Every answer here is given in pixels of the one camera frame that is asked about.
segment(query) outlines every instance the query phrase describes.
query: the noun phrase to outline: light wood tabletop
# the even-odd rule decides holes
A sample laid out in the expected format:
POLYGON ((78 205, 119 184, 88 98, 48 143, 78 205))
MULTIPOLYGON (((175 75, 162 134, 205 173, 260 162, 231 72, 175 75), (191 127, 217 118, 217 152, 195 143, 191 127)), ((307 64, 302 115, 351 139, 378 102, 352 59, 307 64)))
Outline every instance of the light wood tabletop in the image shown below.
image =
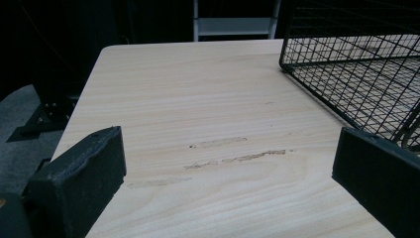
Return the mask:
POLYGON ((122 127, 128 173, 88 237, 392 237, 331 178, 345 124, 281 45, 104 49, 54 154, 122 127))

